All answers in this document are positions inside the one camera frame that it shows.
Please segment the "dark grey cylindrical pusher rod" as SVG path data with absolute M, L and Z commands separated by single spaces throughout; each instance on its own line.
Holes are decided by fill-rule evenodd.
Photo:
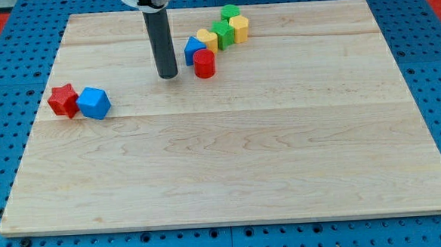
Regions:
M 177 60 L 171 37 L 166 8 L 155 13 L 143 13 L 153 58 L 158 75 L 163 79 L 173 79 L 177 75 Z

